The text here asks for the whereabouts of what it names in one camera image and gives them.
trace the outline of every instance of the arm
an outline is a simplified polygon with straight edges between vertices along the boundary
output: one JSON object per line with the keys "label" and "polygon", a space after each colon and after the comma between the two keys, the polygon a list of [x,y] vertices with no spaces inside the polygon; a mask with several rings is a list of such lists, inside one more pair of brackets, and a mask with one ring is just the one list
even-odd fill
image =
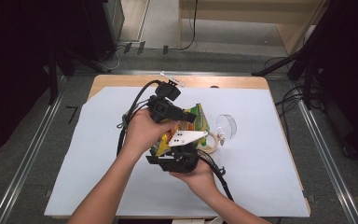
{"label": "arm", "polygon": [[213,173],[208,164],[199,161],[190,174],[170,173],[185,183],[206,204],[229,224],[233,223],[268,223],[251,212],[232,202],[223,195],[214,183]]}
{"label": "arm", "polygon": [[103,178],[72,214],[68,223],[112,223],[135,163],[177,123],[155,123],[146,109],[130,122],[123,148]]}

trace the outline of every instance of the wooden table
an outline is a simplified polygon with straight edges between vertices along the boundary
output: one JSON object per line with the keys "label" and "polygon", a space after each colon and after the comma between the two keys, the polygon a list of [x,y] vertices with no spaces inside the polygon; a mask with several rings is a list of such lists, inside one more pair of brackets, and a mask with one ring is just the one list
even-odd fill
{"label": "wooden table", "polygon": [[[218,86],[220,88],[244,88],[244,89],[262,89],[268,90],[269,84],[263,77],[191,77],[191,76],[175,76],[176,79],[184,82],[187,87],[209,88]],[[97,94],[101,89],[107,86],[143,86],[148,81],[159,79],[167,81],[162,76],[155,75],[99,75],[94,79],[89,98]]]}
{"label": "wooden table", "polygon": [[[308,217],[310,207],[303,196],[267,81],[263,77],[175,78],[188,87],[180,89],[182,94],[175,100],[176,105],[187,108],[194,104],[193,101],[202,102],[207,119],[217,118],[223,108],[233,111],[230,115],[238,122],[238,137],[219,147],[212,156],[226,167],[225,179],[234,200],[259,216]],[[100,75],[95,78],[49,199],[46,216],[71,216],[103,176],[116,157],[119,134],[116,125],[121,121],[120,113],[128,109],[130,98],[139,91],[138,87],[153,79],[167,81],[165,77],[153,75]],[[153,94],[153,90],[145,92],[149,94]],[[222,94],[227,97],[225,101],[218,99]],[[230,106],[229,101],[235,102],[237,107]],[[209,123],[214,130],[214,121],[209,119]],[[183,182],[168,176],[159,166],[148,164],[144,157],[137,162],[117,210],[119,218],[213,216],[215,212]]]}

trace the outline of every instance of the black stand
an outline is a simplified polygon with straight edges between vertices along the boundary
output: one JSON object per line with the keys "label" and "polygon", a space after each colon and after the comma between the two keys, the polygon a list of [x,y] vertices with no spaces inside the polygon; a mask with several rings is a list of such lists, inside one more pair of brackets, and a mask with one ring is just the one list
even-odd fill
{"label": "black stand", "polygon": [[327,32],[327,30],[330,28],[330,21],[332,18],[334,18],[338,11],[338,2],[338,0],[330,1],[327,10],[325,11],[319,23],[316,25],[315,30],[310,35],[310,38],[304,44],[303,48],[264,70],[252,73],[252,76],[264,77],[269,73],[277,70],[278,68],[287,65],[290,62],[294,62],[293,66],[289,69],[287,76],[289,76],[290,80],[298,80],[298,78],[303,74],[303,72],[306,71],[303,101],[304,104],[307,106],[307,109],[310,109],[310,87],[312,84],[312,74],[315,69],[313,67],[313,55],[316,54],[318,43],[324,37],[325,32]]}
{"label": "black stand", "polygon": [[56,63],[61,68],[63,74],[65,76],[73,76],[75,72],[75,68],[72,65],[69,58],[74,58],[81,63],[85,64],[89,68],[92,68],[94,71],[99,73],[106,73],[101,67],[96,65],[95,63],[91,62],[90,60],[84,58],[81,55],[78,55],[74,51],[66,48],[53,48],[48,56],[48,75],[50,80],[50,100],[49,104],[51,105],[54,100],[58,96],[58,83],[57,83],[57,69]]}

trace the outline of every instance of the white paper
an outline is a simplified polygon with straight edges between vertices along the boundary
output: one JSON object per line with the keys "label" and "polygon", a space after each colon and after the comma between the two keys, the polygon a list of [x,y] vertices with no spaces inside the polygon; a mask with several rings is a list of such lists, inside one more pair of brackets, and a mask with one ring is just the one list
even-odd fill
{"label": "white paper", "polygon": [[[116,157],[121,116],[141,88],[107,87],[82,108],[80,120],[51,194],[46,216],[71,216]],[[149,88],[141,100],[154,94]],[[237,134],[216,150],[213,159],[237,204],[261,217],[308,217],[290,151],[268,90],[180,89],[182,108],[201,103],[211,131],[216,119],[231,115]],[[143,156],[126,187],[117,216],[215,217],[217,214],[180,180],[149,164]]]}

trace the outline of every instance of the green and yellow package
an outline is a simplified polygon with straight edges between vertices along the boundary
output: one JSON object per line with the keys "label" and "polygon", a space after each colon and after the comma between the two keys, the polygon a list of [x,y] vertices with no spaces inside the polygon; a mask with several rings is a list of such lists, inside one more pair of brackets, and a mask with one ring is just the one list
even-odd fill
{"label": "green and yellow package", "polygon": [[[161,156],[171,150],[170,146],[168,146],[169,142],[171,141],[173,135],[176,131],[206,131],[209,132],[209,124],[206,120],[205,113],[202,110],[201,104],[196,104],[196,106],[191,107],[185,112],[190,112],[194,115],[197,115],[194,123],[190,123],[187,121],[180,121],[179,124],[174,127],[173,129],[167,131],[163,134],[158,142],[152,146],[150,149],[150,153],[152,156]],[[195,146],[202,145],[206,146],[206,137],[199,139],[198,141],[194,142]]]}

